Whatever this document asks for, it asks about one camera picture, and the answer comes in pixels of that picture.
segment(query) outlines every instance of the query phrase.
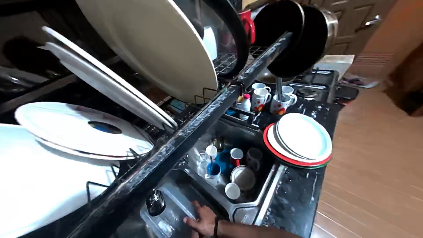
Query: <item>soap bottle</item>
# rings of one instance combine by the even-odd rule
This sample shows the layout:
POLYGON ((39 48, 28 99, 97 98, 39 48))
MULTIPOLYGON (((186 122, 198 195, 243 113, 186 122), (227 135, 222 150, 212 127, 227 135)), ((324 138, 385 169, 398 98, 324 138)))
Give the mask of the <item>soap bottle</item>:
MULTIPOLYGON (((244 111, 250 111, 251 102, 250 102, 250 95, 249 94, 243 94, 242 95, 242 101, 240 103, 238 103, 237 108, 244 110, 244 111)), ((248 119, 248 116, 239 113, 239 118, 241 120, 245 121, 245 120, 248 119)))

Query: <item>stack of plates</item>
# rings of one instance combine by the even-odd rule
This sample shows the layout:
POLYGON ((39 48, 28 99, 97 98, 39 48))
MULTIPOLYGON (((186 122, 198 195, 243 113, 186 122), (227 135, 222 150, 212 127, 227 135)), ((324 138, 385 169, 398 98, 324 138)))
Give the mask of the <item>stack of plates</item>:
POLYGON ((139 128, 91 108, 34 102, 20 106, 15 118, 39 142, 63 152, 103 160, 133 159, 130 148, 143 155, 153 144, 139 128))
POLYGON ((267 126, 263 139, 273 154, 293 166, 316 169, 331 159, 328 132, 313 118, 300 113, 286 114, 267 126))
POLYGON ((58 57, 60 62, 76 76, 133 114, 160 129, 164 129, 165 126, 170 128, 178 126, 167 113, 150 99, 79 46, 49 27, 44 26, 42 29, 68 48, 64 49, 52 42, 46 43, 46 49, 58 57))
MULTIPOLYGON (((0 237, 20 237, 87 204, 88 181, 109 186, 115 180, 111 165, 118 161, 70 155, 36 139, 24 127, 0 124, 0 237)), ((89 188, 91 199, 106 190, 89 188)))

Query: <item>wooden cabinet door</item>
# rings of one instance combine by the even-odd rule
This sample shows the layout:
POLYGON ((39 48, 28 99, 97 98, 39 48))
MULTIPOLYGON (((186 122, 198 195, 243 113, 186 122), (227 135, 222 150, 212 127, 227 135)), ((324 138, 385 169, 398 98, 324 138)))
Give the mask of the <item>wooden cabinet door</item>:
POLYGON ((309 4, 330 10, 339 21, 338 35, 328 54, 358 55, 396 0, 310 0, 309 4))

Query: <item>sink basin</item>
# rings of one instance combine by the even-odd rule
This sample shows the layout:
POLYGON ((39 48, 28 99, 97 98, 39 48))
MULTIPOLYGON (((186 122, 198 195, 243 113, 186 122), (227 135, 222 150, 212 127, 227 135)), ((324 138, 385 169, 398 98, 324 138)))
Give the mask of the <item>sink basin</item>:
POLYGON ((186 216, 196 216, 191 204, 195 200, 200 205, 210 207, 221 219, 261 225, 277 183, 285 171, 285 166, 275 161, 275 157, 265 148, 262 135, 259 130, 220 119, 188 151, 182 162, 157 185, 157 189, 164 194, 166 203, 162 214, 151 217, 143 200, 140 207, 135 209, 137 212, 130 215, 117 229, 117 236, 128 237, 127 233, 133 234, 133 227, 137 227, 138 233, 135 237, 187 237, 191 230, 182 220, 186 216), (228 176, 205 178, 209 161, 202 160, 199 155, 215 135, 224 138, 224 149, 240 148, 246 154, 249 148, 256 147, 263 153, 260 170, 255 172, 255 187, 243 192, 236 200, 231 200, 225 195, 225 186, 230 183, 228 176))

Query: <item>white plate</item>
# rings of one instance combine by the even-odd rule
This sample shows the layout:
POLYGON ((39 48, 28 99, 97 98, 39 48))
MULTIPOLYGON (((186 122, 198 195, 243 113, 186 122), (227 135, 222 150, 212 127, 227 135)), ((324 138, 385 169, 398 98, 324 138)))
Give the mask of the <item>white plate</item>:
POLYGON ((193 103, 217 89, 210 54, 172 0, 77 0, 110 48, 135 71, 175 98, 193 103))
POLYGON ((137 90, 134 86, 132 86, 131 84, 129 84, 128 82, 126 82, 126 80, 124 80, 119 75, 117 75, 115 72, 113 72, 111 69, 109 69, 107 66, 105 66, 102 62, 98 61, 96 58, 94 58, 93 56, 91 56, 90 54, 88 54, 86 51, 84 51, 83 49, 81 49, 79 46, 77 46, 76 44, 74 44, 73 42, 71 42, 70 40, 68 40, 63 35, 61 35, 58 32, 56 32, 55 30, 53 30, 53 29, 51 29, 51 28, 49 28, 47 26, 43 26, 42 29, 46 33, 48 33, 49 35, 53 36, 54 38, 56 38, 57 40, 59 40, 60 42, 62 42, 66 46, 68 46, 70 49, 72 49, 73 51, 75 51, 77 54, 79 54, 80 56, 82 56, 89 63, 91 63, 95 67, 99 68, 101 71, 103 71, 109 77, 111 77, 113 80, 115 80, 117 83, 119 83, 123 88, 125 88, 128 91, 130 91, 135 96, 137 96, 139 99, 141 99, 141 101, 143 101, 144 104, 146 104, 146 105, 143 105, 143 107, 146 107, 147 108, 146 111, 142 111, 143 113, 145 113, 145 114, 149 114, 149 113, 155 114, 154 112, 150 112, 151 110, 154 110, 154 111, 158 112, 162 117, 164 117, 166 119, 166 120, 163 121, 164 123, 166 123, 167 121, 169 121, 173 125, 178 126, 178 124, 167 113, 165 113, 161 108, 159 108, 154 102, 152 102, 144 94, 142 94, 139 90, 137 90))
POLYGON ((284 150, 286 150, 286 151, 288 151, 289 153, 291 153, 291 154, 293 154, 293 155, 295 155, 295 156, 297 156, 297 157, 300 157, 300 158, 302 158, 302 159, 306 159, 306 160, 311 160, 310 158, 306 158, 306 157, 304 157, 304 156, 301 156, 301 155, 299 155, 299 154, 297 154, 297 153, 295 153, 294 151, 292 151, 291 149, 289 149, 284 143, 283 143, 283 141, 282 141, 282 138, 281 138, 281 136, 279 135, 279 132, 278 132, 278 130, 277 130, 277 125, 278 125, 278 123, 280 122, 280 120, 276 123, 276 125, 273 127, 273 134, 274 135, 276 135, 277 136, 277 142, 278 142, 278 144, 284 149, 284 150))
POLYGON ((85 60, 51 42, 46 43, 46 49, 58 57, 62 65, 64 65, 76 76, 80 77, 86 83, 97 89, 102 94, 106 95, 111 100, 117 102, 127 110, 131 111, 133 114, 143 118, 160 129, 164 129, 162 123, 165 123, 170 128, 175 127, 175 125, 169 123, 157 111, 153 110, 134 94, 126 90, 124 87, 119 85, 119 83, 105 75, 103 72, 85 60))
POLYGON ((300 156, 320 160, 332 153, 328 132, 309 116, 288 113, 280 119, 277 130, 283 144, 300 156))
MULTIPOLYGON (((87 203, 87 181, 110 185, 115 179, 110 165, 116 161, 56 152, 25 128, 0 124, 0 237, 19 237, 70 214, 87 203)), ((91 199, 105 189, 90 186, 91 199)))
POLYGON ((153 148, 129 122, 82 106, 33 102, 20 106, 15 118, 37 137, 91 154, 132 156, 129 148, 139 155, 153 148))
POLYGON ((327 159, 327 157, 326 157, 326 158, 321 159, 321 160, 309 160, 309 159, 300 158, 298 156, 295 156, 295 155, 289 153, 285 148, 281 147, 281 145, 278 143, 278 141, 277 141, 278 138, 275 136, 275 133, 274 133, 274 126, 275 125, 272 125, 269 128, 269 130, 267 131, 267 140, 269 141, 270 145, 276 151, 278 151, 280 154, 282 154, 283 156, 286 156, 286 157, 291 158, 293 160, 304 162, 304 163, 316 163, 316 162, 320 162, 320 161, 327 159))
POLYGON ((34 136, 34 138, 39 141, 42 144, 45 144, 48 147, 51 147, 53 149, 56 150, 60 150, 62 152, 66 152, 68 154, 71 155, 78 155, 78 156, 83 156, 83 157, 87 157, 87 158, 91 158, 91 159, 97 159, 97 160, 107 160, 107 161, 123 161, 123 160, 131 160, 134 159, 135 157, 131 157, 131 156, 124 156, 124 157, 111 157, 111 156, 107 156, 107 155, 95 155, 95 154, 90 154, 90 153, 84 153, 82 151, 77 151, 74 149, 70 149, 70 148, 66 148, 63 146, 60 146, 58 144, 54 144, 50 141, 46 141, 42 138, 39 138, 37 136, 34 136))
POLYGON ((231 172, 231 183, 238 185, 242 191, 248 191, 255 185, 254 172, 245 165, 237 166, 231 172))

